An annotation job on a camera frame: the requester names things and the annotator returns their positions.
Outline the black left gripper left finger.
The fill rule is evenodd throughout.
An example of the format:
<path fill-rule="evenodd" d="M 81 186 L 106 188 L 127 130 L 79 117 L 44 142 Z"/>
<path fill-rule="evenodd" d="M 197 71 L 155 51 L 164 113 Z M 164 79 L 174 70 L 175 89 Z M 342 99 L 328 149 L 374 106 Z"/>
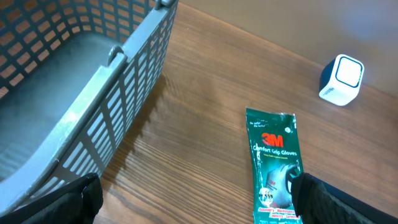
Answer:
<path fill-rule="evenodd" d="M 1 217 L 7 223 L 93 223 L 103 205 L 103 190 L 92 172 Z"/>

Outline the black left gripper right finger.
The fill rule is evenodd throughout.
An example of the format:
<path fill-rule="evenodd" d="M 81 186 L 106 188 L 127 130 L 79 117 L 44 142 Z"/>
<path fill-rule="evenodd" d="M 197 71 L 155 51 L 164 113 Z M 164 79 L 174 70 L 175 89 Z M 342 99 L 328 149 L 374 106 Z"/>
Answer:
<path fill-rule="evenodd" d="M 397 224 L 396 217 L 306 172 L 292 179 L 291 194 L 295 214 L 303 223 Z"/>

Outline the green 3M gloves packet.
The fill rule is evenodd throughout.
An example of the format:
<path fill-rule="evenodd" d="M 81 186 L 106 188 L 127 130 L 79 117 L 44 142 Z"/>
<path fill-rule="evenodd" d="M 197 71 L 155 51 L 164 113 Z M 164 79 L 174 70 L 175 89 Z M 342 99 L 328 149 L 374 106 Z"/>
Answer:
<path fill-rule="evenodd" d="M 292 202 L 292 181 L 303 172 L 295 115 L 248 108 L 246 127 L 254 223 L 302 223 Z"/>

